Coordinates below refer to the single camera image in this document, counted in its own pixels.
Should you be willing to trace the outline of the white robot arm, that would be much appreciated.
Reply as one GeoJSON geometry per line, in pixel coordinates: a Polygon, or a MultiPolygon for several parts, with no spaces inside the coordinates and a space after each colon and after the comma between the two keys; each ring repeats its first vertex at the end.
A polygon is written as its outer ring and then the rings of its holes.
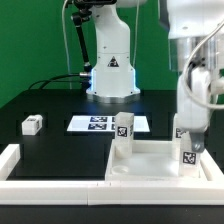
{"type": "MultiPolygon", "coordinates": [[[[115,4],[96,3],[91,12],[96,28],[97,63],[91,70],[87,96],[101,102],[122,102],[140,94],[130,64],[129,27],[115,4]]],[[[158,0],[158,15],[168,27],[174,49],[178,124],[190,135],[190,149],[204,150],[212,97],[222,93],[218,40],[224,35],[224,0],[158,0]]]]}

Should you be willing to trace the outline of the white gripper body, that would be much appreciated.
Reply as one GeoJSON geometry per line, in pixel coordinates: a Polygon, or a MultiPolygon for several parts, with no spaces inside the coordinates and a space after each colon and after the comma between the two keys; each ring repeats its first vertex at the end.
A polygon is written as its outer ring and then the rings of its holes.
{"type": "Polygon", "coordinates": [[[182,130],[203,133],[210,123],[210,110],[202,104],[211,100],[211,72],[191,63],[187,79],[180,76],[177,84],[177,116],[182,130]]]}

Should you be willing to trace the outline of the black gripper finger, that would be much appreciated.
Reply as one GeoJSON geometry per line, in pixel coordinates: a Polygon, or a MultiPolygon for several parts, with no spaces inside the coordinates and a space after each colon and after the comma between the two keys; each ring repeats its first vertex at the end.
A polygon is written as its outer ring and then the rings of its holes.
{"type": "Polygon", "coordinates": [[[204,151],[204,134],[190,132],[191,149],[193,152],[202,153],[204,151]]]}

